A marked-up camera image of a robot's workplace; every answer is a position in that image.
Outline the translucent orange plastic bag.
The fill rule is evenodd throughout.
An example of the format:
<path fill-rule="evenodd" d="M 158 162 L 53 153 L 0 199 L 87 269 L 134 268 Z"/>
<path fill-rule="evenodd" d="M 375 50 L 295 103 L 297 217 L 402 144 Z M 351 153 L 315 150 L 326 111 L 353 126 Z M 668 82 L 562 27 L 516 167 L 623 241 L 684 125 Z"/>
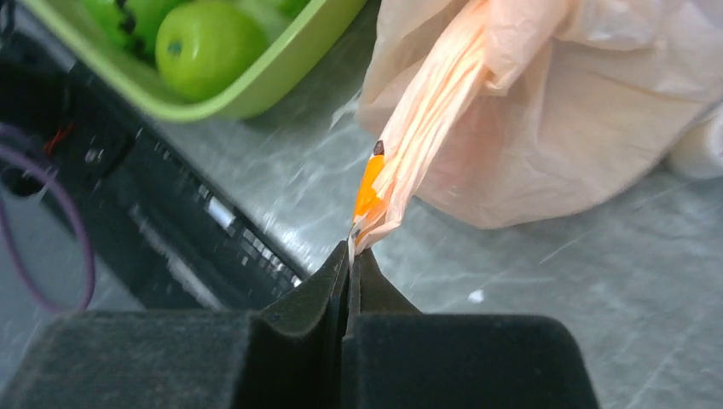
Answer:
<path fill-rule="evenodd" d="M 721 97 L 719 1 L 383 1 L 350 248 L 412 197 L 483 229 L 588 210 Z"/>

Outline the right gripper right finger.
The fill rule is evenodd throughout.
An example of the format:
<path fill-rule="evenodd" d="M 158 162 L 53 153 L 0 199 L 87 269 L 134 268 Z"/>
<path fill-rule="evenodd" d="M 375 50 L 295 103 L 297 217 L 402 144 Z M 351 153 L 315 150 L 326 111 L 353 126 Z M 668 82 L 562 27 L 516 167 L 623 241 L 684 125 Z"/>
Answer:
<path fill-rule="evenodd" d="M 350 270 L 343 408 L 595 408 L 577 341 L 529 314 L 423 314 L 371 251 Z"/>

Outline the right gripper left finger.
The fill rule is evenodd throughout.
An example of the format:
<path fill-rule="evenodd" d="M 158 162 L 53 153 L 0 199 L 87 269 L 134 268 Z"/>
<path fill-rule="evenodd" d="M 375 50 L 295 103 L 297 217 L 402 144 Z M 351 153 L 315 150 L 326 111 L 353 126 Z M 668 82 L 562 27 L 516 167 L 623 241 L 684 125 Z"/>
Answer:
<path fill-rule="evenodd" d="M 348 247 L 255 310 L 88 312 L 30 347 L 4 408 L 338 408 Z"/>

